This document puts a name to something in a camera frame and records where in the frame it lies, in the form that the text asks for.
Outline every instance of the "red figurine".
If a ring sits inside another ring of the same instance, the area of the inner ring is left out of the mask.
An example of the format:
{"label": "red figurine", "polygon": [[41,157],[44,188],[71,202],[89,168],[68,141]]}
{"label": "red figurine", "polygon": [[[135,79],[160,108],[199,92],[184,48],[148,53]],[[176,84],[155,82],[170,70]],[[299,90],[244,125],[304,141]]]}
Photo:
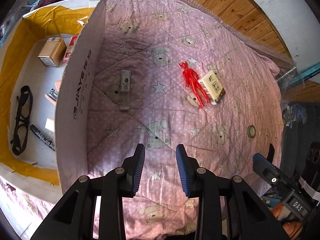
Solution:
{"label": "red figurine", "polygon": [[197,93],[196,88],[198,88],[201,91],[201,93],[204,95],[204,98],[207,100],[207,103],[210,103],[207,93],[204,91],[204,89],[198,82],[199,76],[197,72],[194,71],[192,68],[188,68],[187,62],[182,62],[181,64],[179,63],[179,66],[184,68],[182,75],[186,81],[186,87],[191,85],[191,90],[195,94],[196,98],[200,103],[198,108],[202,108],[204,104],[202,103],[201,96]]}

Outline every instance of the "pink blanket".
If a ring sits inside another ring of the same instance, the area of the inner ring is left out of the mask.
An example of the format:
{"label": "pink blanket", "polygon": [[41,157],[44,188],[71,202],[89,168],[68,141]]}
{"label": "pink blanket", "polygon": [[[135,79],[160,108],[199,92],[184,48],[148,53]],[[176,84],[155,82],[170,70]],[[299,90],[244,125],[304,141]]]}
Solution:
{"label": "pink blanket", "polygon": [[[222,102],[197,108],[184,85],[182,61],[200,77],[215,71],[226,91]],[[132,75],[127,112],[119,111],[121,70]],[[123,201],[127,239],[195,230],[198,200],[187,199],[181,188],[175,160],[180,143],[217,176],[239,175],[264,193],[252,156],[266,156],[272,143],[273,163],[280,164],[278,71],[214,18],[179,0],[107,0],[88,115],[88,166],[91,177],[104,175],[131,156],[137,143],[145,145],[139,191]],[[247,133],[251,125],[254,138]]]}

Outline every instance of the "yellow tape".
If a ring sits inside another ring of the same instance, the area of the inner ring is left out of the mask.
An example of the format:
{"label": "yellow tape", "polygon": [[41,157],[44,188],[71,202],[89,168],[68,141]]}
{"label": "yellow tape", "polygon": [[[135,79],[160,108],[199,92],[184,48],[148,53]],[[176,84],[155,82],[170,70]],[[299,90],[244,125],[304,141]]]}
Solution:
{"label": "yellow tape", "polygon": [[37,168],[13,157],[8,144],[10,126],[10,98],[21,68],[33,45],[48,35],[79,35],[94,8],[71,10],[63,6],[40,8],[20,21],[5,53],[0,73],[0,162],[23,176],[31,176],[59,185],[58,173],[52,169]]}

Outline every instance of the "black glasses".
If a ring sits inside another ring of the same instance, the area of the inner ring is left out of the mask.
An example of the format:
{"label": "black glasses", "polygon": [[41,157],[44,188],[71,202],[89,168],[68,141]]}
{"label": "black glasses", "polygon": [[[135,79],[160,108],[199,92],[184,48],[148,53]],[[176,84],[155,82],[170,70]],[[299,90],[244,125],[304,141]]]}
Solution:
{"label": "black glasses", "polygon": [[[20,93],[21,93],[20,98],[17,97],[17,100],[19,103],[18,103],[13,139],[10,142],[12,144],[12,152],[17,156],[23,153],[27,146],[29,119],[30,119],[32,102],[33,102],[33,96],[32,96],[30,87],[23,86],[20,90]],[[24,107],[24,105],[28,101],[28,98],[29,98],[29,107],[28,106]],[[20,136],[23,137],[23,135],[24,135],[24,140],[21,146],[22,141],[20,140]]]}

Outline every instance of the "silver screw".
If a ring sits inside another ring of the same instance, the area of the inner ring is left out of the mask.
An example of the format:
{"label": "silver screw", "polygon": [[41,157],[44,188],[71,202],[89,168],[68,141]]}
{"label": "silver screw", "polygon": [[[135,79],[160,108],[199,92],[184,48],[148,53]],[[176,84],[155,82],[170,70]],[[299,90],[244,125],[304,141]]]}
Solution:
{"label": "silver screw", "polygon": [[205,174],[206,170],[205,170],[205,168],[200,167],[200,168],[197,169],[197,172],[199,174]]}
{"label": "silver screw", "polygon": [[117,174],[122,174],[122,173],[124,173],[124,168],[122,168],[122,167],[116,168],[116,173],[117,173]]}
{"label": "silver screw", "polygon": [[80,182],[86,182],[87,180],[88,180],[88,177],[85,176],[85,175],[82,175],[82,176],[79,177],[79,181]]}
{"label": "silver screw", "polygon": [[233,180],[237,183],[241,182],[242,181],[242,178],[240,176],[234,176],[233,177]]}

